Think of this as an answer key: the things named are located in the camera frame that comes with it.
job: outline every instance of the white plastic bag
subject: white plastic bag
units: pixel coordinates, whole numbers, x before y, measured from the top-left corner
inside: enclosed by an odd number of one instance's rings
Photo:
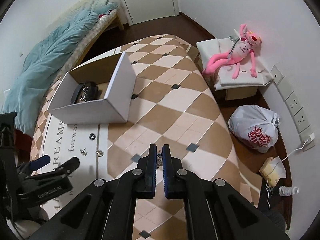
[[[239,106],[228,124],[244,144],[265,153],[278,140],[277,118],[277,113],[257,105]]]

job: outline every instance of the dark wooden floor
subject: dark wooden floor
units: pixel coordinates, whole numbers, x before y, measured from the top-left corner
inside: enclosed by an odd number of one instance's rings
[[[92,46],[92,48],[84,58],[83,62],[129,42],[158,34],[176,35],[189,42],[193,46],[196,46],[196,43],[198,41],[204,41],[213,38],[212,35],[204,31],[201,27],[190,21],[184,15],[166,17],[143,22],[130,27],[126,26],[124,31],[120,31],[118,28],[106,31],[97,39],[95,44]],[[258,93],[254,97],[244,100],[218,101],[218,105],[226,122],[238,106],[250,104],[257,104],[259,106],[268,108],[260,93]],[[277,147],[271,147],[268,152],[266,152],[265,154],[261,154],[255,150],[247,148],[232,134],[231,137],[240,161],[245,164],[252,172],[257,174],[259,174],[259,169],[268,157],[277,157],[277,151],[284,151],[282,154],[285,154],[285,148],[283,146],[282,139],[277,142]],[[280,181],[278,186],[289,186],[290,182],[291,176],[290,180],[284,182]],[[290,224],[292,208],[290,208],[291,206],[288,204],[289,201],[287,201],[289,200],[289,198],[286,198],[281,198],[280,196],[276,196],[276,194],[274,194],[274,196],[269,201],[272,209],[278,210],[285,217],[287,224]],[[267,210],[268,206],[266,202],[266,192],[263,189],[261,190],[260,201],[263,202],[262,209]]]

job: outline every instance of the stuffed animal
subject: stuffed animal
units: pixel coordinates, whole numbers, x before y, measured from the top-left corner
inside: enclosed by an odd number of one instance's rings
[[[240,61],[250,54],[252,63],[250,69],[251,76],[257,77],[253,48],[259,46],[262,41],[256,33],[248,31],[246,26],[246,24],[240,25],[241,38],[235,42],[231,50],[225,53],[214,54],[210,58],[207,67],[202,71],[203,75],[213,75],[217,68],[222,65],[236,64],[236,71],[232,75],[232,79],[236,79],[240,72]]]

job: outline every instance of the white box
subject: white box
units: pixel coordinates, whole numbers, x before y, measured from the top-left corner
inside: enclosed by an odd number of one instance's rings
[[[127,122],[135,80],[136,74],[125,52],[83,63],[63,77],[48,111],[66,124]],[[105,93],[100,99],[71,105],[78,84],[89,81],[100,85],[103,91],[106,89]]]

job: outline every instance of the checkered tablecloth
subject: checkered tablecloth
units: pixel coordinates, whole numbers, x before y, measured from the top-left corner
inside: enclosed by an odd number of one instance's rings
[[[119,178],[148,154],[169,144],[172,156],[200,178],[223,178],[256,207],[261,177],[243,165],[235,152],[220,109],[195,63],[198,50],[174,35],[157,35],[126,44],[110,53],[126,51],[137,74],[129,121],[108,125],[108,175]],[[31,159],[39,157],[44,141],[47,104],[60,81],[46,96],[33,138]],[[133,240],[186,239],[182,200],[166,200],[163,172],[157,170],[156,196],[138,199]]]

